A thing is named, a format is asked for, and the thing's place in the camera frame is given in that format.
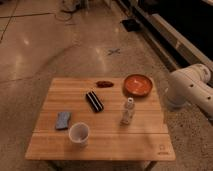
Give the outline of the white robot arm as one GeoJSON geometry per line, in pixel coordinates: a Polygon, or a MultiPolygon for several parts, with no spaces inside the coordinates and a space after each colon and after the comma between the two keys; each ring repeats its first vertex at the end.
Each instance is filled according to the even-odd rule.
{"type": "Polygon", "coordinates": [[[169,86],[165,90],[165,101],[169,108],[182,108],[187,102],[194,103],[213,119],[213,88],[209,68],[193,64],[169,74],[169,86]]]}

